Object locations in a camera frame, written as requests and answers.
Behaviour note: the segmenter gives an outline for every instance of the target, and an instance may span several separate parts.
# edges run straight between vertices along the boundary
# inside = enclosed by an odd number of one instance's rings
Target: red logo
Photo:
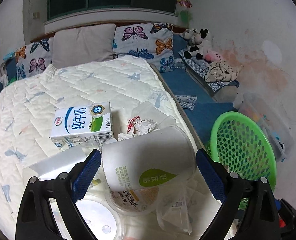
[[[62,119],[61,117],[57,117],[57,118],[55,119],[55,126],[60,125],[62,122],[63,122],[63,119]]]

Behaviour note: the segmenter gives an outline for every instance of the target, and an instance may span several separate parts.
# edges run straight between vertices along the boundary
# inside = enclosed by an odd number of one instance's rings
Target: metal screw
[[[60,175],[59,175],[60,179],[66,179],[67,177],[68,177],[67,172],[60,173]]]
[[[30,183],[35,183],[35,182],[36,182],[36,180],[37,180],[37,178],[36,178],[36,177],[31,177],[31,178],[29,179],[29,182],[30,182]]]
[[[260,180],[261,180],[262,183],[267,183],[268,182],[267,178],[265,178],[265,177],[261,177]]]
[[[238,173],[236,173],[236,172],[231,172],[231,173],[230,173],[230,176],[231,176],[232,178],[234,178],[234,179],[236,179],[236,178],[239,177]]]

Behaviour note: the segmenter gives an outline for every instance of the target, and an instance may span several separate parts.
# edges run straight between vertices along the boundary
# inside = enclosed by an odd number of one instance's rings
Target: white wall
[[[191,26],[209,28],[215,49],[244,66],[235,105],[243,93],[259,93],[291,129],[293,155],[277,164],[274,193],[296,208],[296,6],[291,0],[191,2]]]
[[[3,0],[0,4],[0,64],[4,55],[24,44],[23,0]]]
[[[177,23],[177,17],[173,13],[160,12],[141,8],[107,8],[84,11],[59,17],[48,21],[45,24],[45,33],[53,32],[67,27],[76,25],[100,22],[100,21],[151,21]]]
[[[25,43],[29,44],[32,39],[45,33],[47,0],[24,0],[22,10]],[[33,19],[35,12],[39,12],[39,19]]]

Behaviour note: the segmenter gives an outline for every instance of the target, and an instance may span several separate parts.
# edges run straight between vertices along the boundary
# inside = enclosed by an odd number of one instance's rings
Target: beige pillow
[[[55,34],[52,63],[56,68],[111,60],[115,24],[62,30]]]

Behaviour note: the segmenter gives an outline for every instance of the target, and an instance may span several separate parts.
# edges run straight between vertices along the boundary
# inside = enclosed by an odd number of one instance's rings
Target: green basket
[[[266,177],[274,190],[277,167],[273,150],[260,127],[245,115],[227,112],[218,117],[211,130],[210,156],[243,179]],[[246,202],[240,208],[245,209]]]

